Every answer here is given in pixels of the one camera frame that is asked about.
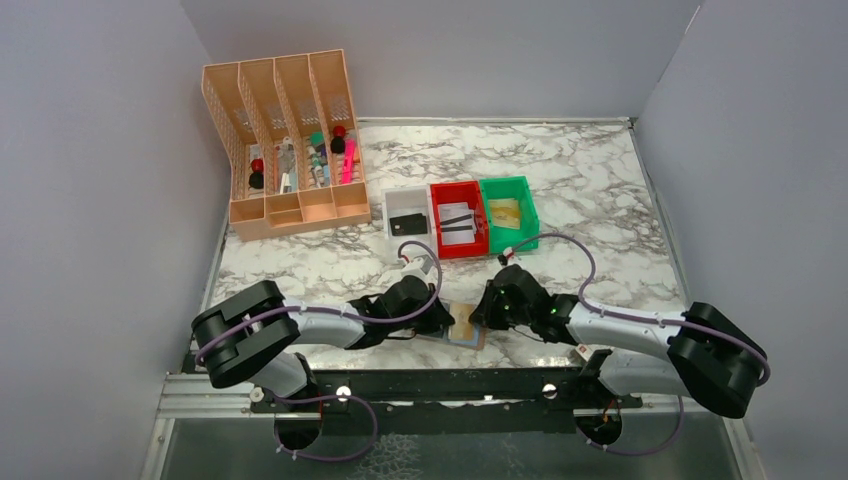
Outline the white card black stripe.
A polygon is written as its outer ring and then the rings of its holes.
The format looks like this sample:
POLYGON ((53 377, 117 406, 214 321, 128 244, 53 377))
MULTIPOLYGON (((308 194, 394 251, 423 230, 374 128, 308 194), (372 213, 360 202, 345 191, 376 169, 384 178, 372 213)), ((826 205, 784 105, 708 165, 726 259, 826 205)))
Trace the white card black stripe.
POLYGON ((445 245, 462 245, 476 242, 486 223, 473 211, 440 222, 441 240, 445 245))

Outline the brown leather card holder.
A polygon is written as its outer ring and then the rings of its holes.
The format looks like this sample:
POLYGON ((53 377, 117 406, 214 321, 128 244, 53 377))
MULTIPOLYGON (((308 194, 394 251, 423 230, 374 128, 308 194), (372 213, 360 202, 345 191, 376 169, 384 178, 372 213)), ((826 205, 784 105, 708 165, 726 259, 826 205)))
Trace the brown leather card holder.
POLYGON ((461 302, 444 302, 443 305, 454 323, 436 333, 425 334, 422 338, 452 346, 482 350, 485 346, 485 330, 471 322, 471 314, 475 306, 461 302))

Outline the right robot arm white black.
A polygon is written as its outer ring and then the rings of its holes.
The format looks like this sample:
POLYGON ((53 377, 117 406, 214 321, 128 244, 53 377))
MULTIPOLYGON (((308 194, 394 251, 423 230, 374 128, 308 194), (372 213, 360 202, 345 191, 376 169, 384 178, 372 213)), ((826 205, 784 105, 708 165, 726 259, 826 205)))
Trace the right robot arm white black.
POLYGON ((470 320, 489 330, 527 326, 547 343, 611 348, 600 369, 576 383, 579 398, 592 407, 615 395, 657 393, 739 419, 770 375, 765 350, 708 303, 682 312, 594 304, 581 293, 549 293, 518 265, 487 281, 470 320))

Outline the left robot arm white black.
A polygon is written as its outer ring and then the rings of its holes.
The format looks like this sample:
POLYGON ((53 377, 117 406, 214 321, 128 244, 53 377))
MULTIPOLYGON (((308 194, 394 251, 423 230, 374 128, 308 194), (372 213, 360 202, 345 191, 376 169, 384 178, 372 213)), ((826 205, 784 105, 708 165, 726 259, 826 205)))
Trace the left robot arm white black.
POLYGON ((298 411, 319 388, 305 356, 289 346, 362 350, 395 332, 431 335, 453 323, 435 285, 405 276, 381 294, 340 307, 287 298, 274 282, 263 280, 199 314, 191 328, 198 345, 195 363, 213 387, 249 382, 298 411))

